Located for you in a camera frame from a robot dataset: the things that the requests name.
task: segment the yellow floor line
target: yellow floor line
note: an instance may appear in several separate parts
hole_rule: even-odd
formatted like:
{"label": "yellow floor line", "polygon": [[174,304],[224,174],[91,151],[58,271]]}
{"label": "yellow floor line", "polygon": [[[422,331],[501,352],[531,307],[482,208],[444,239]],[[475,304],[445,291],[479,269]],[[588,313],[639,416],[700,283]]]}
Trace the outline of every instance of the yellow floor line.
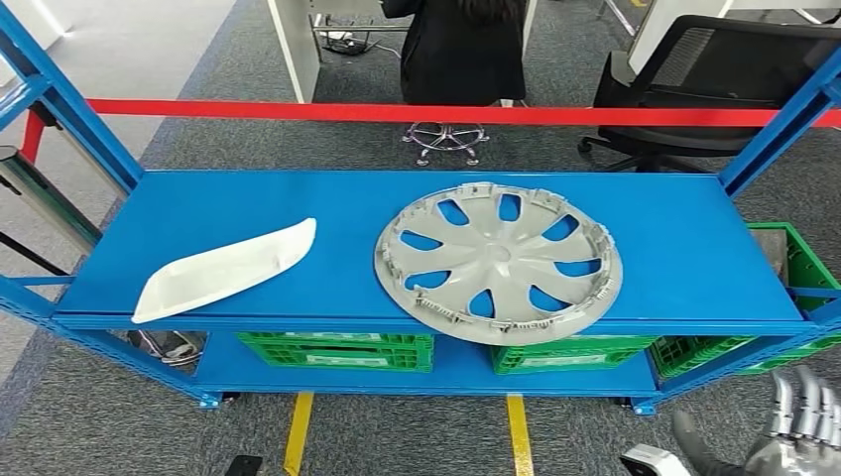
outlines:
{"label": "yellow floor line", "polygon": [[303,461],[303,446],[306,444],[306,430],[309,428],[309,414],[312,411],[312,392],[300,392],[295,398],[292,426],[284,456],[284,473],[299,476]]}
{"label": "yellow floor line", "polygon": [[526,423],[526,405],[523,396],[511,394],[508,401],[508,425],[511,428],[511,447],[514,450],[514,467],[517,476],[535,476],[532,465],[532,445],[529,443],[529,426]]}

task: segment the gray plastic hubcap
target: gray plastic hubcap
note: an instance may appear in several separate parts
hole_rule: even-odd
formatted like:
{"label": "gray plastic hubcap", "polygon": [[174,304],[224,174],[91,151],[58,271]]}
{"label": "gray plastic hubcap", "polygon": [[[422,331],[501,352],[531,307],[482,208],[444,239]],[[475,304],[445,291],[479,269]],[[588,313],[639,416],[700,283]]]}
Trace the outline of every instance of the gray plastic hubcap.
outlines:
{"label": "gray plastic hubcap", "polygon": [[[568,230],[554,236],[561,225]],[[598,269],[566,271],[585,264]],[[492,345],[578,332],[607,311],[622,284],[622,263],[604,226],[556,193],[488,182],[407,206],[380,235],[374,265],[383,288],[410,315]],[[440,282],[412,283],[426,277]],[[481,296],[483,311],[474,305]]]}

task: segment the chair base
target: chair base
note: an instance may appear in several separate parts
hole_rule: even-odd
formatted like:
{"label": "chair base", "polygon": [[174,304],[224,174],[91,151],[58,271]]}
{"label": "chair base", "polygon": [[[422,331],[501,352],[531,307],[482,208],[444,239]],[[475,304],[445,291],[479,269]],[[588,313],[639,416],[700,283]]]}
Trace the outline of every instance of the chair base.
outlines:
{"label": "chair base", "polygon": [[[593,150],[593,144],[616,151],[615,146],[610,141],[594,137],[584,137],[578,143],[578,153],[582,156],[588,156]],[[599,171],[621,172],[631,168],[634,168],[636,172],[663,172],[664,170],[671,170],[690,174],[710,174],[706,169],[697,167],[677,157],[662,154],[638,154],[624,161],[611,164]]]}
{"label": "chair base", "polygon": [[[432,125],[437,130],[429,130]],[[403,142],[414,142],[422,147],[420,157],[416,164],[420,167],[429,165],[428,155],[430,151],[467,153],[467,165],[474,167],[479,165],[476,158],[476,151],[473,150],[477,144],[487,142],[491,138],[485,134],[485,128],[476,124],[470,129],[455,129],[450,124],[416,122],[406,131]]]}

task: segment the blue metal shelf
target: blue metal shelf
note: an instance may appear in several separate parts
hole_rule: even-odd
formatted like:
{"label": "blue metal shelf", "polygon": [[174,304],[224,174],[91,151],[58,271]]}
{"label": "blue metal shelf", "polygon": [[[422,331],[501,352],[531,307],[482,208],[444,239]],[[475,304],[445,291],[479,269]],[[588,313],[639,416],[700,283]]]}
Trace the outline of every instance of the blue metal shelf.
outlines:
{"label": "blue metal shelf", "polygon": [[645,352],[602,371],[496,375],[486,346],[439,335],[428,374],[267,365],[234,334],[214,332],[195,379],[207,392],[298,392],[401,395],[650,397],[658,393]]}
{"label": "blue metal shelf", "polygon": [[164,264],[314,216],[315,242],[299,264],[157,325],[428,332],[380,288],[374,243],[403,204],[469,181],[555,191],[611,231],[624,283],[588,332],[761,335],[808,326],[716,176],[437,172],[146,173],[55,319],[67,328],[131,326],[143,285]]}
{"label": "blue metal shelf", "polygon": [[[39,103],[128,194],[59,303],[25,288],[68,278],[0,276],[0,309],[199,401],[222,392],[615,396],[650,414],[662,401],[841,330],[841,293],[801,315],[745,228],[732,199],[833,101],[841,50],[717,176],[461,172],[145,172],[0,2],[0,53],[23,85],[0,99],[0,128]],[[235,330],[429,332],[380,289],[373,248],[386,223],[419,196],[470,181],[545,188],[614,235],[625,277],[587,334],[758,335],[723,357],[656,382],[645,353],[602,372],[493,374],[485,350],[438,336],[429,374],[270,367]],[[196,372],[172,369],[115,337],[144,282],[183,256],[318,219],[309,254],[244,293],[144,325],[209,331]],[[814,290],[796,290],[810,296]]]}

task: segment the black office chair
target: black office chair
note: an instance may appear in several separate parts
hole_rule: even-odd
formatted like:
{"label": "black office chair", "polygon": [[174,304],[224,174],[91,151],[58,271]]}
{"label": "black office chair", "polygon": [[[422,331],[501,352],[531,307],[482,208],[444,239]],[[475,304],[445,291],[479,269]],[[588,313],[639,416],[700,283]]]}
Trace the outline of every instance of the black office chair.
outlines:
{"label": "black office chair", "polygon": [[[595,107],[777,109],[841,46],[841,29],[772,25],[683,16],[635,75],[624,52],[608,56]],[[755,127],[614,127],[584,137],[631,156],[605,172],[671,169],[703,173],[686,158],[733,157],[760,131]]]}

